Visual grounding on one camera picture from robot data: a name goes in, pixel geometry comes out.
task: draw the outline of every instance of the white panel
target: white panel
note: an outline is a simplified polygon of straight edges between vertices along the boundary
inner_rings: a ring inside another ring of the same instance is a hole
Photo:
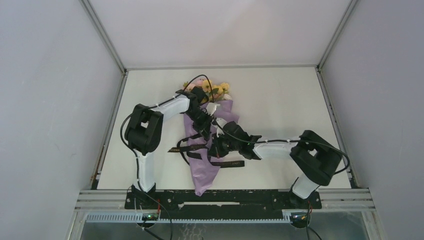
[[[121,74],[77,1],[0,1],[0,239],[64,239]]]
[[[182,83],[206,74],[216,83],[230,83],[233,112],[239,124],[252,135],[270,139],[299,136],[310,129],[334,146],[336,136],[315,69],[227,68],[130,71],[113,127],[98,184],[99,189],[127,189],[136,178],[134,154],[119,137],[122,121],[136,104],[150,106],[168,99]],[[154,152],[157,189],[194,189],[190,169],[178,153],[167,151],[185,137],[183,116],[163,125],[159,147]],[[226,161],[241,160],[237,152]],[[302,174],[289,157],[247,160],[245,167],[221,169],[211,189],[289,189]],[[350,188],[346,172],[334,176],[329,188]]]
[[[359,1],[323,77],[390,240],[423,239],[424,1]]]
[[[317,64],[349,0],[91,0],[127,68]]]

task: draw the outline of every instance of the black mounting plate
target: black mounting plate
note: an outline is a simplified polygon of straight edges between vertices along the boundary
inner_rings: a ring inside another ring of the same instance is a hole
[[[278,189],[207,190],[202,196],[197,196],[194,190],[156,190],[151,196],[168,210],[173,219],[187,220],[281,219],[282,210],[306,210],[309,205],[305,200],[302,205],[293,206],[289,190]],[[141,197],[145,198],[145,194],[133,188],[127,193],[125,209],[134,209],[134,206],[137,209],[140,206],[145,210],[158,209],[157,203],[141,201]],[[313,192],[309,199],[314,209],[322,208],[318,192]]]

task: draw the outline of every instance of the pink flower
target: pink flower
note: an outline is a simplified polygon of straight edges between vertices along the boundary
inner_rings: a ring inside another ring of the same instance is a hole
[[[198,86],[198,87],[201,87],[202,86],[202,83],[203,83],[203,80],[202,79],[199,79],[199,80],[194,81],[194,84],[196,86]]]

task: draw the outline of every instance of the flower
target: flower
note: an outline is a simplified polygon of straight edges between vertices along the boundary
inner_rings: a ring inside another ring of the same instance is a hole
[[[220,86],[223,89],[224,93],[228,93],[228,90],[230,89],[230,85],[228,83],[223,82]]]
[[[211,85],[212,85],[212,81],[210,81],[210,85],[209,85],[208,80],[203,80],[201,87],[203,88],[203,91],[210,92],[211,91]]]
[[[201,87],[202,84],[203,84],[203,79],[199,79],[199,80],[194,81],[194,85],[196,85],[198,87]]]
[[[224,94],[224,97],[222,99],[224,99],[224,100],[233,100],[233,98],[230,95],[228,95],[228,94]]]
[[[185,89],[187,92],[191,92],[193,90],[193,88],[196,87],[196,85],[194,85],[193,83],[190,83],[187,88]]]
[[[221,95],[223,92],[224,92],[224,90],[223,90],[223,88],[220,85],[213,85],[213,87],[212,87],[212,93]]]

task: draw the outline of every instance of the gray wall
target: gray wall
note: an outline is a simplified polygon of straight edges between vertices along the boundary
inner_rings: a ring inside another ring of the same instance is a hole
[[[121,74],[77,0],[0,1],[0,239],[63,239]]]
[[[354,170],[391,240],[423,239],[423,59],[424,1],[362,0],[324,65]]]

